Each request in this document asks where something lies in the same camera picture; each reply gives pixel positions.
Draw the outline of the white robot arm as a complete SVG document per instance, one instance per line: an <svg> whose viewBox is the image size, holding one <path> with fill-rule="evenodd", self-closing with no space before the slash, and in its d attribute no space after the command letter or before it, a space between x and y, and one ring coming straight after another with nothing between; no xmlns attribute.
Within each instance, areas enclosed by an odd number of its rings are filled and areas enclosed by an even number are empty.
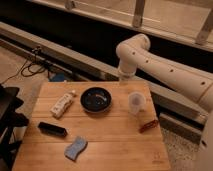
<svg viewBox="0 0 213 171"><path fill-rule="evenodd" d="M116 47L120 77L132 78L141 69L208 112L194 171L213 171L213 75L206 76L149 52L150 39L137 34Z"/></svg>

